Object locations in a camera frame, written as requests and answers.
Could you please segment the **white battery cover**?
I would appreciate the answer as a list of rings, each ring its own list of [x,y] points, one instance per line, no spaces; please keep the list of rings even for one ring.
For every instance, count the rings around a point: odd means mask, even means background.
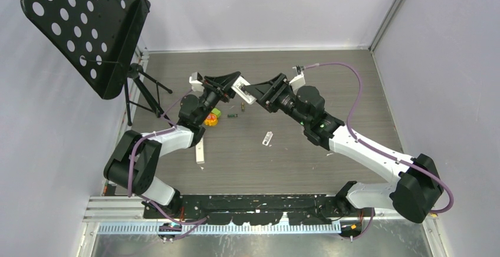
[[[273,134],[273,132],[268,131],[268,132],[266,133],[266,135],[265,135],[265,137],[264,137],[263,141],[262,141],[262,144],[263,144],[264,146],[269,146],[269,143],[270,143],[270,141],[271,141],[271,139],[272,139],[273,135],[274,135],[274,134]]]

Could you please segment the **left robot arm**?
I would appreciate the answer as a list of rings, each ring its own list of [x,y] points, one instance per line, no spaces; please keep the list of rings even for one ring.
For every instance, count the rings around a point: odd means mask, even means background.
[[[191,90],[201,95],[188,92],[179,100],[179,119],[171,128],[151,133],[125,132],[104,167],[104,178],[127,189],[128,196],[156,202],[165,217],[176,217],[181,203],[174,197],[179,192],[156,177],[159,159],[199,143],[205,133],[203,122],[219,102],[227,103],[235,97],[232,86],[240,76],[239,71],[219,77],[193,73],[189,79]]]

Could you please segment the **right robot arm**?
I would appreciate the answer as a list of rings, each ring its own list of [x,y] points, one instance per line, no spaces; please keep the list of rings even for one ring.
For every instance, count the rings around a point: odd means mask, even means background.
[[[395,210],[413,223],[422,223],[441,197],[444,187],[437,179],[434,161],[388,149],[354,130],[325,111],[325,99],[317,88],[301,87],[284,74],[259,84],[239,78],[233,89],[248,104],[258,103],[270,113],[281,110],[302,126],[308,141],[342,154],[374,171],[384,183],[347,182],[335,195],[337,210],[351,216],[359,209]]]

